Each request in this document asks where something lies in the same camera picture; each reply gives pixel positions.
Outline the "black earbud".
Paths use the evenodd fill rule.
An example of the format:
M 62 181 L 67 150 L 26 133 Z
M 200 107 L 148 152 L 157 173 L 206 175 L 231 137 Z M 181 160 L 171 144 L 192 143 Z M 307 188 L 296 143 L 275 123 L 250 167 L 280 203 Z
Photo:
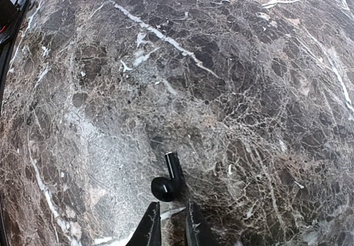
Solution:
M 151 192 L 159 201 L 172 202 L 181 196 L 185 179 L 176 152 L 166 153 L 165 161 L 169 178 L 155 177 L 151 181 Z

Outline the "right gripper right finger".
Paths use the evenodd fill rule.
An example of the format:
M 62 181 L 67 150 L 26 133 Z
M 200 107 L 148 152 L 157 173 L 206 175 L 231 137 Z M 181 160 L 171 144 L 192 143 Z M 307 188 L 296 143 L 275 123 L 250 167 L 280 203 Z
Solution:
M 189 200 L 185 216 L 185 242 L 188 246 L 219 245 L 209 224 L 202 215 L 200 206 Z

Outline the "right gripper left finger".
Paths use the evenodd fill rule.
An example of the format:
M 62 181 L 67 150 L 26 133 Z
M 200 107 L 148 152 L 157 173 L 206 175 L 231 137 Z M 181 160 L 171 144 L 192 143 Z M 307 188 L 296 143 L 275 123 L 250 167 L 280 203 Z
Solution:
M 151 202 L 126 246 L 161 246 L 160 203 Z

